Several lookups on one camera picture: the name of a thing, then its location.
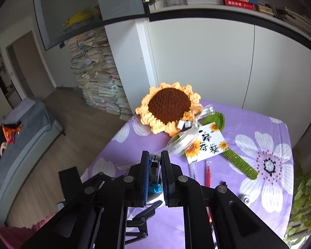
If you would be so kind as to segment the black marker pen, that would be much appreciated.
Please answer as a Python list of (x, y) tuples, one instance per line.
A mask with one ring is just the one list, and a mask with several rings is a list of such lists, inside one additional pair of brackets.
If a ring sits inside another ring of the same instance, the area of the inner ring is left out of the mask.
[(160, 156), (155, 154), (150, 154), (150, 169), (149, 169), (149, 184), (154, 185), (159, 182), (160, 173)]

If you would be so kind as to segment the purple floral tablecloth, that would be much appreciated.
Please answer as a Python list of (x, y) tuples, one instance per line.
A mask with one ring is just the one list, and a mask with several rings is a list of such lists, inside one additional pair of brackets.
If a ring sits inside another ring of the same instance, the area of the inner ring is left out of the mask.
[[(172, 163), (184, 175), (192, 175), (201, 184), (212, 187), (225, 182), (234, 194), (245, 197), (247, 206), (280, 238), (285, 236), (292, 209), (294, 168), (287, 125), (256, 112), (214, 103), (224, 116), (221, 133), (230, 149), (258, 172), (249, 179), (223, 155), (189, 164), (185, 156), (171, 155)], [(166, 133), (154, 134), (134, 115), (105, 146), (82, 174), (86, 181), (99, 172), (109, 176), (126, 175), (138, 164), (143, 151), (155, 153), (169, 141)]]

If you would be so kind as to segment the white bookshelf cabinet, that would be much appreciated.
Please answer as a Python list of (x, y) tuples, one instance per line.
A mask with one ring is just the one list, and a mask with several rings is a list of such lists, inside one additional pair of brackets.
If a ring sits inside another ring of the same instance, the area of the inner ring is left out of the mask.
[(129, 106), (151, 86), (191, 84), (204, 99), (311, 124), (311, 36), (263, 13), (164, 0), (98, 0)]

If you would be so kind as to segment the red book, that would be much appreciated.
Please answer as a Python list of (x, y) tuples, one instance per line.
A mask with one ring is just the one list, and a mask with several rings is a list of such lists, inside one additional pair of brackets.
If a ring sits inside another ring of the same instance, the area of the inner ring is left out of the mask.
[(225, 0), (226, 6), (239, 7), (248, 10), (255, 10), (255, 7), (249, 0)]

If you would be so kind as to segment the red gel pen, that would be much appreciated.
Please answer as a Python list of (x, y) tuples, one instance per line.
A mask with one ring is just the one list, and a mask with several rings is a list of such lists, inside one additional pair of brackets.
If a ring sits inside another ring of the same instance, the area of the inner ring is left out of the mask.
[(212, 162), (206, 161), (205, 163), (205, 186), (211, 188), (212, 182)]

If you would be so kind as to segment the glass cabinet door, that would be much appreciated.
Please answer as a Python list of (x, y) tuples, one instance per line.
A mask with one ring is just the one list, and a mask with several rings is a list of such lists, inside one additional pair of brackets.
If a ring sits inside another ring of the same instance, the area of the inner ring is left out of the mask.
[(150, 13), (154, 0), (34, 0), (45, 50), (94, 28)]

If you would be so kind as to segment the green potted plant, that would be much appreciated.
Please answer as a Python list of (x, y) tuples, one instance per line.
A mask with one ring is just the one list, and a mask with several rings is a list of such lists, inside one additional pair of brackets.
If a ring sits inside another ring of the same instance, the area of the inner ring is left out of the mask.
[(303, 171), (301, 154), (293, 150), (294, 195), (284, 241), (289, 248), (301, 248), (311, 235), (311, 169)]

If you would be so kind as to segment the grey sofa bed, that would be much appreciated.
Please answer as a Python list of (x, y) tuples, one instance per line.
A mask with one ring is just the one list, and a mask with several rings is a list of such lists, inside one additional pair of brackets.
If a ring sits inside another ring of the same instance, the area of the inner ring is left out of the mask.
[(15, 142), (0, 149), (0, 226), (5, 225), (8, 213), (21, 186), (41, 156), (64, 133), (61, 123), (46, 105), (26, 98), (0, 122), (2, 125), (22, 125)]

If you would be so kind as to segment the white sunflower greeting card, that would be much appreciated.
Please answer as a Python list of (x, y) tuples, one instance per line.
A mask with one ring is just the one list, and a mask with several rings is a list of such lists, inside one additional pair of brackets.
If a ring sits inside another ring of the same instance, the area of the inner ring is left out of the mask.
[(188, 164), (191, 165), (192, 163), (219, 155), (228, 149), (229, 146), (219, 127), (213, 122), (199, 128), (197, 137), (185, 150), (185, 156)]

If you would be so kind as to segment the crochet sunflower with green stem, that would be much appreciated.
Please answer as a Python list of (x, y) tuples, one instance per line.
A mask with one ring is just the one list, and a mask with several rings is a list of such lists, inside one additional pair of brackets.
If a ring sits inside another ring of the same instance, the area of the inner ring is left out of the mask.
[[(161, 83), (158, 87), (150, 87), (149, 93), (135, 112), (139, 115), (140, 122), (149, 126), (153, 134), (164, 132), (172, 138), (191, 127), (192, 108), (202, 106), (200, 99), (201, 96), (193, 92), (190, 85)], [(224, 115), (216, 111), (199, 122), (202, 126), (215, 122), (221, 133), (225, 127)], [(221, 154), (248, 178), (255, 180), (258, 177), (258, 172), (230, 147)]]

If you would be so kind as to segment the clear transparent pen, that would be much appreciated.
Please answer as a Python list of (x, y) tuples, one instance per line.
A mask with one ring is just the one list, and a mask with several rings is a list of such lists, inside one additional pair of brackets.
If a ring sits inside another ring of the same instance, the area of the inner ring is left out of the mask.
[(189, 170), (190, 170), (190, 177), (192, 179), (196, 179), (196, 170), (195, 170), (194, 164), (189, 165)]

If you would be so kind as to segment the pile of stacked papers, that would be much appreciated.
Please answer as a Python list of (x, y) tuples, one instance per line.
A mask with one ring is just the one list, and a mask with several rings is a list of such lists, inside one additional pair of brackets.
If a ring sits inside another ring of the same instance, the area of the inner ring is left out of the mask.
[(132, 116), (104, 27), (68, 40), (71, 70), (86, 103), (122, 120)]

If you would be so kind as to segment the silver ribbon bow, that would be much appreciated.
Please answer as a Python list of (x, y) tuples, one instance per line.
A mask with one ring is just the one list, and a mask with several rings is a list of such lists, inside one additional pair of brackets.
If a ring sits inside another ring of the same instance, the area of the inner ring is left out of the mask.
[(183, 155), (188, 149), (192, 148), (194, 142), (198, 139), (198, 134), (202, 127), (199, 121), (214, 113), (213, 105), (193, 107), (191, 127), (186, 131), (174, 135), (168, 141), (167, 145), (161, 148), (157, 153), (160, 154), (162, 151), (167, 150), (170, 155)]

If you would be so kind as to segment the blue pen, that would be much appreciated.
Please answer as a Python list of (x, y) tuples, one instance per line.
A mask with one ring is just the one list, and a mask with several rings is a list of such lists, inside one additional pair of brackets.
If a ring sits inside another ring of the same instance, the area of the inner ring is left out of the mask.
[(159, 183), (151, 184), (148, 186), (148, 194), (159, 194), (162, 192), (163, 192), (163, 189)]

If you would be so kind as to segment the white correction tape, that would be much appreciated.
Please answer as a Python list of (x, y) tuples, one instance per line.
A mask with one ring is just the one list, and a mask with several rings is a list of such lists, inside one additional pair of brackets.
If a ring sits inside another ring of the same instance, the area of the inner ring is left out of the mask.
[(241, 201), (242, 201), (243, 203), (245, 203), (246, 205), (250, 203), (250, 196), (247, 195), (247, 194), (241, 194), (241, 195), (239, 196), (239, 198), (240, 198)]

